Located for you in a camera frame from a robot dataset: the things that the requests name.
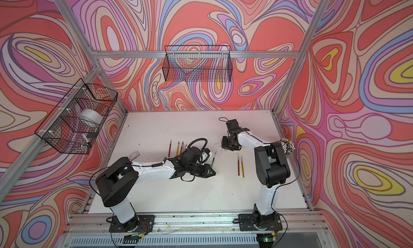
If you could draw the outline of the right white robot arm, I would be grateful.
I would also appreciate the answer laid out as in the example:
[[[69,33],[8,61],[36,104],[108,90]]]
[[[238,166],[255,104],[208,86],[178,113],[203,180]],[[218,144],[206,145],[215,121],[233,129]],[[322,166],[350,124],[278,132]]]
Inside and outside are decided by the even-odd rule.
[[[257,223],[275,221],[277,213],[273,202],[277,189],[286,183],[291,171],[287,156],[295,151],[292,141],[282,138],[276,142],[263,141],[253,135],[248,128],[242,128],[236,119],[219,118],[225,122],[227,135],[223,136],[221,146],[225,150],[240,151],[243,148],[254,154],[255,169],[261,189],[257,203],[254,205],[253,216]]]

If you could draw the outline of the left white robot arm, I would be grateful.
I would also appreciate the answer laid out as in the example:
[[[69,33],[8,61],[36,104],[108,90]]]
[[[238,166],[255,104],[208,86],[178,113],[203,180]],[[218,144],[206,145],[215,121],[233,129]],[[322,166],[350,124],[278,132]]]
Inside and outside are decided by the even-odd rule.
[[[120,224],[130,223],[137,217],[128,195],[136,184],[183,178],[185,174],[195,178],[213,177],[216,172],[206,163],[210,155],[208,148],[188,147],[182,154],[154,164],[135,163],[122,157],[96,177],[97,193],[104,207],[111,209]]]

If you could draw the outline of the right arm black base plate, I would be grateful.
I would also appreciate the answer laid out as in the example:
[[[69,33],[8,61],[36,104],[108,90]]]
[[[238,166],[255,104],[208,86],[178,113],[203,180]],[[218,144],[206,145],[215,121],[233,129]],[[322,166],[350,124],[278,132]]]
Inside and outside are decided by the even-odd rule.
[[[277,233],[283,229],[278,213],[269,215],[260,215],[258,212],[239,214],[233,223],[239,225],[240,231],[275,231]]]

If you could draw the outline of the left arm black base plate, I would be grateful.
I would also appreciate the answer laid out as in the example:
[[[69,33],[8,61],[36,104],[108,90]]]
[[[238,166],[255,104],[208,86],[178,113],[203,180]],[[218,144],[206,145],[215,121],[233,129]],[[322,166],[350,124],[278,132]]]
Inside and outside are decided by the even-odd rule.
[[[106,222],[110,224],[109,231],[111,233],[148,234],[153,230],[154,219],[154,215],[137,214],[126,223],[120,223],[118,217],[113,215],[107,218]]]

